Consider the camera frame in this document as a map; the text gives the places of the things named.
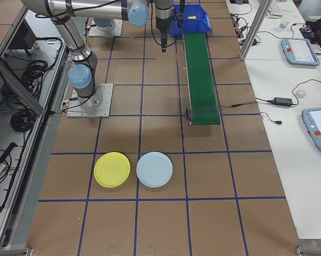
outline light blue plate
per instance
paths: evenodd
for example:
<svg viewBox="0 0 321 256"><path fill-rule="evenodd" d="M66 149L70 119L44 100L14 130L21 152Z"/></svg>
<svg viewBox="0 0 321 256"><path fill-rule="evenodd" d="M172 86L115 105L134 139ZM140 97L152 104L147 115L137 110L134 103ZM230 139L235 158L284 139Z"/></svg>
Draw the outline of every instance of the light blue plate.
<svg viewBox="0 0 321 256"><path fill-rule="evenodd" d="M171 160L160 152L150 152L140 158L137 175L142 184L157 188L165 185L172 176Z"/></svg>

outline white table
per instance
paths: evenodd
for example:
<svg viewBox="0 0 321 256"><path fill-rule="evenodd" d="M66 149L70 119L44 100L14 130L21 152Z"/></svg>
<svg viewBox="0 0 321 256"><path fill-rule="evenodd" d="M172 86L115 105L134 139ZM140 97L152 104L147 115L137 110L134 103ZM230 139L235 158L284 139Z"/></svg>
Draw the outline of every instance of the white table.
<svg viewBox="0 0 321 256"><path fill-rule="evenodd" d="M242 17L251 24L259 4L254 3L256 0L249 1L253 10ZM292 0L277 4L281 9L291 11L283 11L284 15L297 16L296 19L292 18L289 26L303 22ZM228 7L232 13L249 10L249 5L228 3ZM279 37L291 37L289 27L284 31L277 29L279 23L280 19L266 17L260 31L269 31ZM302 38L299 27L293 27L295 37ZM262 43L252 46L245 61L258 98L292 98L296 103L291 90L298 83L309 79L321 81L321 63L318 67L292 66L286 61L279 39L267 33L260 33L259 36ZM276 125L265 116L263 120L298 236L300 239L321 239L321 153L307 133L301 117L302 110L321 107L321 84L309 82L298 89L305 90L307 95L300 99L296 107L284 108L261 103L259 108L273 120L283 121L282 125Z"/></svg>

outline green conveyor belt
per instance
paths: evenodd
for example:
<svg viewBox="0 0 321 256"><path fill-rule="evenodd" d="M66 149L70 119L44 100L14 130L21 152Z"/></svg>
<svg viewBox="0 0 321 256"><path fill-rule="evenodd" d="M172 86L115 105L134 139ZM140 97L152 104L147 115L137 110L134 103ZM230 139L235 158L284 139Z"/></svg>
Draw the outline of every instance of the green conveyor belt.
<svg viewBox="0 0 321 256"><path fill-rule="evenodd" d="M194 125L220 124L205 34L184 33L184 46L191 122Z"/></svg>

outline blue bin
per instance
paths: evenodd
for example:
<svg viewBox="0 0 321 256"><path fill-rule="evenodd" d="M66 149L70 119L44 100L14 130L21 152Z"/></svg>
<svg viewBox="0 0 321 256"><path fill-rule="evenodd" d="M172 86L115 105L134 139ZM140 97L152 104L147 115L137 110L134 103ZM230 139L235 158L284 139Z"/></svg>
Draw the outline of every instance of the blue bin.
<svg viewBox="0 0 321 256"><path fill-rule="evenodd" d="M179 11L179 4L173 5L176 11ZM185 32L207 32L212 30L209 15L199 4L186 4L183 13L183 28L178 28L178 22L172 21L170 34L172 37L182 36Z"/></svg>

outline floor grid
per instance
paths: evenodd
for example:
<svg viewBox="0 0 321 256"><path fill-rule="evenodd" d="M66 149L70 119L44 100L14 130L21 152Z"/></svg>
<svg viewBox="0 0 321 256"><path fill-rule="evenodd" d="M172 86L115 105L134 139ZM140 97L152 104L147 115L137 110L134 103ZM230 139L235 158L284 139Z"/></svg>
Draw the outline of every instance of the floor grid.
<svg viewBox="0 0 321 256"><path fill-rule="evenodd" d="M219 104L255 100L225 1L195 3L212 19L207 45ZM99 58L97 83L114 83L111 116L61 117L28 239L35 254L294 256L299 240L257 105L221 110L220 126L187 126L182 41L161 53L149 22L125 22L122 37L89 45ZM110 151L129 158L131 174L106 189L93 167ZM174 166L161 188L136 177L149 151Z"/></svg>

